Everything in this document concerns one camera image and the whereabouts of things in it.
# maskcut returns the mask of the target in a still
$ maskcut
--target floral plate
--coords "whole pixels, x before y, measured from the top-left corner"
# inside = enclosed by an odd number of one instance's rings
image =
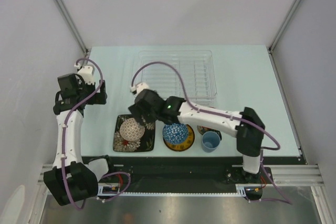
[[[120,134],[120,126],[127,119],[133,118],[130,114],[118,115],[114,131],[113,150],[115,152],[150,152],[154,149],[155,123],[146,123],[143,136],[137,141],[127,141]]]

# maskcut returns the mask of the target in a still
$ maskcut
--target dish rack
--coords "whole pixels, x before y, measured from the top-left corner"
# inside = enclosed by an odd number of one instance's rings
[[[140,64],[135,64],[134,72],[152,61],[169,63],[181,74],[191,101],[205,106],[213,105],[217,89],[211,51],[141,51],[139,59]],[[137,76],[135,82],[146,82],[164,99],[172,95],[184,97],[178,76],[164,65],[148,66]]]

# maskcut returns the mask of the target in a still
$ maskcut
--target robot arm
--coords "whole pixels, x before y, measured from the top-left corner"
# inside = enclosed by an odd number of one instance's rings
[[[65,118],[77,103],[84,100],[96,89],[93,78],[94,66],[75,65],[75,67],[78,69],[77,73],[58,78],[60,91],[56,94],[54,106],[58,124],[57,151],[52,170],[44,173],[44,183],[61,206],[70,203],[61,173],[62,158],[65,158],[66,180],[74,201],[96,196],[98,181],[109,169],[105,158],[99,158],[90,162],[89,165],[84,165],[80,152],[80,131],[85,106],[86,104],[106,104],[107,95],[104,81],[100,92],[70,115],[65,131],[65,153],[63,154],[61,151]]]
[[[258,174],[260,168],[260,150],[264,135],[254,127],[244,124],[234,118],[247,119],[263,129],[264,124],[251,108],[243,112],[221,111],[198,104],[193,104],[198,110],[192,108],[183,98],[169,97],[163,100],[155,91],[150,90],[146,83],[139,83],[131,88],[136,96],[134,105],[129,107],[130,112],[138,123],[162,121],[165,124],[184,123],[197,124],[222,131],[237,140],[237,150],[243,155],[243,170],[250,174]]]

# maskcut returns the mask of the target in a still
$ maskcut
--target blue cup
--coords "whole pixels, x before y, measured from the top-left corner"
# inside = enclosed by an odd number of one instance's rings
[[[220,144],[220,137],[217,133],[208,131],[202,136],[202,149],[205,152],[213,152]]]

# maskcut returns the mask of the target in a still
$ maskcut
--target light blue table surface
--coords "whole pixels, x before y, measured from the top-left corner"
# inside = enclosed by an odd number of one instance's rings
[[[239,156],[233,137],[223,135],[219,147],[205,153],[201,135],[191,125],[196,138],[193,146],[184,152],[168,149],[162,140],[163,123],[156,123],[154,150],[143,153],[113,151],[114,128],[119,114],[127,114],[134,102],[130,83],[134,67],[139,64],[143,50],[210,50],[213,55],[218,109],[242,111],[245,106],[255,109],[266,125],[266,130],[281,144],[279,151],[265,151],[265,156],[299,156],[296,141],[282,101],[276,77],[265,46],[136,46],[93,47],[90,59],[101,68],[106,80],[106,105],[87,105],[81,130],[83,156],[158,156],[158,157],[218,157]],[[263,145],[274,146],[265,136]]]

